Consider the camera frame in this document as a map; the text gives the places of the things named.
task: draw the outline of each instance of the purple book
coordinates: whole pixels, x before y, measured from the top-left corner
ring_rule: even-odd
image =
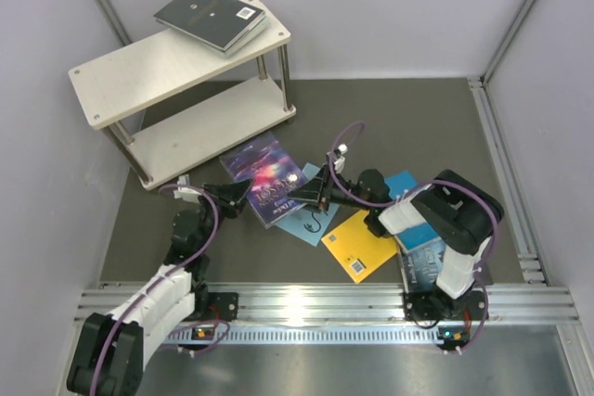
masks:
[[[266,229],[303,207],[287,194],[307,178],[270,132],[223,155],[221,163],[235,181],[253,179],[248,200]]]

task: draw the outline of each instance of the bottom shelf board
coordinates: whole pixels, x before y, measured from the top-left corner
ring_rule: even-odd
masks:
[[[135,134],[130,149],[152,177],[150,190],[289,119],[273,79],[240,83]]]

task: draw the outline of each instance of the top shelf board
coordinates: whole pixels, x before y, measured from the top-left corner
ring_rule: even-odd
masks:
[[[165,30],[71,69],[68,74],[94,129],[102,129],[189,87],[286,44],[289,31],[260,2],[268,26],[224,57],[198,39]]]

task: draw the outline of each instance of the black book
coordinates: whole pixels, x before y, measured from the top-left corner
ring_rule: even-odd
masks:
[[[172,0],[155,19],[225,53],[265,12],[240,0]]]

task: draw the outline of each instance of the perforated metal strip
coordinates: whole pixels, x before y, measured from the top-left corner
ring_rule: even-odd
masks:
[[[165,344],[208,344],[219,339],[225,328],[217,328],[214,339],[192,340],[188,329],[165,340]],[[221,342],[226,345],[392,345],[438,344],[437,329],[413,326],[335,326],[320,329],[279,328],[263,326],[233,326]]]

